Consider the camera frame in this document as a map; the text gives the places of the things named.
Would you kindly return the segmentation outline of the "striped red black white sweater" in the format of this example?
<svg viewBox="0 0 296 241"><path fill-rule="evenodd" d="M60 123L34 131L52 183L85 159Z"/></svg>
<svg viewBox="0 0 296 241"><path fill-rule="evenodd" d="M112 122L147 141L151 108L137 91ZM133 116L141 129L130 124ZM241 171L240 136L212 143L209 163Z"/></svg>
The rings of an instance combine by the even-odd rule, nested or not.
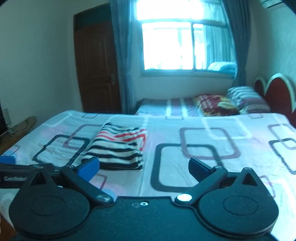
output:
<svg viewBox="0 0 296 241"><path fill-rule="evenodd" d="M141 170L148 132L142 127L117 126L106 123L81 161L99 159L100 169Z"/></svg>

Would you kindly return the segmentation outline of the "wooden side table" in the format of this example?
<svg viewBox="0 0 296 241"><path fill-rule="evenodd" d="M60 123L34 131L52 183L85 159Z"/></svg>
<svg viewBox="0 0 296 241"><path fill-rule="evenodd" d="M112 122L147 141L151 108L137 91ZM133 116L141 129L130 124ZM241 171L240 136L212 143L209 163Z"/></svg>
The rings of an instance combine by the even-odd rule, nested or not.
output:
<svg viewBox="0 0 296 241"><path fill-rule="evenodd" d="M37 118L35 116L28 117L3 134L1 136L1 155L27 135L34 128L36 122Z"/></svg>

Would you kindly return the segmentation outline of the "white quilt with square pattern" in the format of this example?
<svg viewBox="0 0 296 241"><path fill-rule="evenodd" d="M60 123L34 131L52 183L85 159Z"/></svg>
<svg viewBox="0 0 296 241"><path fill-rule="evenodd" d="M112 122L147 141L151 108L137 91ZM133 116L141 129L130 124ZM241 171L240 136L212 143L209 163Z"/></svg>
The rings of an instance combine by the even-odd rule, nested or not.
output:
<svg viewBox="0 0 296 241"><path fill-rule="evenodd" d="M24 136L4 156L19 165L37 161L78 165L105 124L143 128L147 141L140 170L100 170L91 180L116 196L170 196L196 185L190 158L230 172L252 168L279 207L272 234L295 240L295 128L278 113L231 117L161 118L122 114L60 113Z"/></svg>

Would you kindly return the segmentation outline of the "red patterned folded blanket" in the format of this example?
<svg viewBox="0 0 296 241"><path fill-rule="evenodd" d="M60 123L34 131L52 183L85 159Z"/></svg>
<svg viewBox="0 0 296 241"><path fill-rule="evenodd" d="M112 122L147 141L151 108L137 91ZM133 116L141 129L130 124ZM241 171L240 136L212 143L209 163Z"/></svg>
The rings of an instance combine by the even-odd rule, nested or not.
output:
<svg viewBox="0 0 296 241"><path fill-rule="evenodd" d="M237 107L224 95L201 94L195 96L194 102L204 116L231 116L239 114Z"/></svg>

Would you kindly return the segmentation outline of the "striped bed sheet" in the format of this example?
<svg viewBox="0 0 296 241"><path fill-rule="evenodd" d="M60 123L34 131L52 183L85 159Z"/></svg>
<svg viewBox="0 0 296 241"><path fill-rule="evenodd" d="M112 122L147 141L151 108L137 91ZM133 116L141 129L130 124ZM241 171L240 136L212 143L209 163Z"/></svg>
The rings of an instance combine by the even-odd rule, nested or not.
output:
<svg viewBox="0 0 296 241"><path fill-rule="evenodd" d="M194 98L143 99L136 115L162 116L167 118L201 117L203 113Z"/></svg>

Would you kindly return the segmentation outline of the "striped grey pillow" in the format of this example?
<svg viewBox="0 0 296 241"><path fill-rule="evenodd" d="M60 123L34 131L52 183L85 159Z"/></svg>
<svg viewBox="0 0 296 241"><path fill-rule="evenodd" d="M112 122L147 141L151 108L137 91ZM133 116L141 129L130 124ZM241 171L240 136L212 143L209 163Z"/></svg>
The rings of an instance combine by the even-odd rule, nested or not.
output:
<svg viewBox="0 0 296 241"><path fill-rule="evenodd" d="M232 87L227 90L227 97L237 107L240 114L271 112L267 102L252 87Z"/></svg>

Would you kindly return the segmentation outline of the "red headboard with white trim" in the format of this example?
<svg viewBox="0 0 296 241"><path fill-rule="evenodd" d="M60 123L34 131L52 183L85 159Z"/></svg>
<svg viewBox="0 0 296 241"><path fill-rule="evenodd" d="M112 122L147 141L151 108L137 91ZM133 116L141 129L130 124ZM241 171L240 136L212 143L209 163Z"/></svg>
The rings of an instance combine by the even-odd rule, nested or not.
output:
<svg viewBox="0 0 296 241"><path fill-rule="evenodd" d="M268 81L259 76L253 87L270 106L272 113L283 114L295 127L295 84L291 80L282 73L276 73Z"/></svg>

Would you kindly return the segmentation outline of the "light blue cushion on sill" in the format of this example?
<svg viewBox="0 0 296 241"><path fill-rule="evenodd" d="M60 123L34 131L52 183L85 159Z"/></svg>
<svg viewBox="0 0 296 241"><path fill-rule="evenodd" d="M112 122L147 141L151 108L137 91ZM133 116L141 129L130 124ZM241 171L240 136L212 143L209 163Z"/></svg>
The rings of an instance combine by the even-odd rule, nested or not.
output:
<svg viewBox="0 0 296 241"><path fill-rule="evenodd" d="M237 69L236 62L218 61L211 63L207 70L222 72L227 74L235 74Z"/></svg>

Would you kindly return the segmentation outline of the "dark wooden door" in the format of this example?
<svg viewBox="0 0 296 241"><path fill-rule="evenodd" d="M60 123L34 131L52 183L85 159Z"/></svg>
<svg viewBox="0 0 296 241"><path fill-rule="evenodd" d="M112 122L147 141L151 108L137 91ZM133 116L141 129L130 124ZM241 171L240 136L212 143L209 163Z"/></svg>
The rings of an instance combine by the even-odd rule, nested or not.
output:
<svg viewBox="0 0 296 241"><path fill-rule="evenodd" d="M109 4L74 16L74 47L83 110L87 113L121 113Z"/></svg>

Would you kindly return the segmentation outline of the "blue-grey right curtain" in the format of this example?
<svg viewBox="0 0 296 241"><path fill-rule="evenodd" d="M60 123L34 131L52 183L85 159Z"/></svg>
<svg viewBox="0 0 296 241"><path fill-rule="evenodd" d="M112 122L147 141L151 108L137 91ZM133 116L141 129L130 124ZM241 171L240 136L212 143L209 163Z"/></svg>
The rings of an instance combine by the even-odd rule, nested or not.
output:
<svg viewBox="0 0 296 241"><path fill-rule="evenodd" d="M223 1L223 5L235 46L237 70L234 86L244 86L246 84L246 65L251 40L249 3L244 0L228 0Z"/></svg>

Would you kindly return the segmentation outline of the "blue-grey curtain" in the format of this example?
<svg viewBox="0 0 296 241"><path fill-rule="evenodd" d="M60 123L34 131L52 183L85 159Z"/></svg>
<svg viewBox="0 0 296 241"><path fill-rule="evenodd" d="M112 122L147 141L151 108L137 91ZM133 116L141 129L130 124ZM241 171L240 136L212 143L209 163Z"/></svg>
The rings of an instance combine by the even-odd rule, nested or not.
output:
<svg viewBox="0 0 296 241"><path fill-rule="evenodd" d="M223 5L235 46L237 70L234 86L244 86L246 84L246 65L251 40L249 3L244 0L228 0L223 1Z"/></svg>
<svg viewBox="0 0 296 241"><path fill-rule="evenodd" d="M132 91L132 23L135 1L110 1L111 19L117 59L117 72L122 112L133 112Z"/></svg>

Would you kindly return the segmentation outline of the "blue-grey left curtain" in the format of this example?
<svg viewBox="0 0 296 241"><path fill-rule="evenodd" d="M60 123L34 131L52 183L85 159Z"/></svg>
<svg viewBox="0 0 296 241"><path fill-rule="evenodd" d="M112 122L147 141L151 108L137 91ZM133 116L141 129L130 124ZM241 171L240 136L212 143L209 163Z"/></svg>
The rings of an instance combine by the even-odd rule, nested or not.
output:
<svg viewBox="0 0 296 241"><path fill-rule="evenodd" d="M135 1L110 1L111 19L117 59L117 72L122 112L133 112L132 91L132 23Z"/></svg>

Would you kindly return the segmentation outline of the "window with frame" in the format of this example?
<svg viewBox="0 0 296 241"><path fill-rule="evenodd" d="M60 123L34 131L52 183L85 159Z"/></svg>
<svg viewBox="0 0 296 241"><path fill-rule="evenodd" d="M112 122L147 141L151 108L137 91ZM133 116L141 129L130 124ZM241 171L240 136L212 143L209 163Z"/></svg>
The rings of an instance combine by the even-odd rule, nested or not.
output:
<svg viewBox="0 0 296 241"><path fill-rule="evenodd" d="M213 62L236 62L223 1L137 1L142 69L150 73L210 72Z"/></svg>

